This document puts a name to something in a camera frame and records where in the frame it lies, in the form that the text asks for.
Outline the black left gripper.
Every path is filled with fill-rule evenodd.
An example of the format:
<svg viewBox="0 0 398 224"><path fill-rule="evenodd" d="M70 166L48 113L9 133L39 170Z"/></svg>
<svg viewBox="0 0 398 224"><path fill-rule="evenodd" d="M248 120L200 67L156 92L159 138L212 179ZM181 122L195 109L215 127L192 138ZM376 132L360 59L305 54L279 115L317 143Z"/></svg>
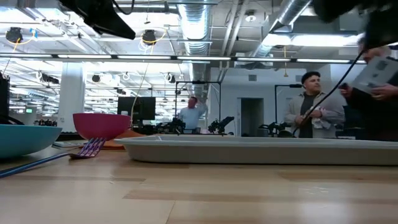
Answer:
<svg viewBox="0 0 398 224"><path fill-rule="evenodd" d="M59 3L83 18L96 32L125 39L135 39L136 33L118 16L111 0L59 0Z"/></svg>

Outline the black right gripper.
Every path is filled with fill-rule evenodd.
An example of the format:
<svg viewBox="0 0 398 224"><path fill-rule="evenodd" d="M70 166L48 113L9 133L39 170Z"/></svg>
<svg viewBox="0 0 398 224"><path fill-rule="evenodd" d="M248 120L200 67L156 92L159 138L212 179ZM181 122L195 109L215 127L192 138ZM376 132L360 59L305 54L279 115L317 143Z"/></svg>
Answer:
<svg viewBox="0 0 398 224"><path fill-rule="evenodd" d="M394 17L397 0L313 0L313 10L323 22L332 22L356 8L367 14L369 21Z"/></svg>

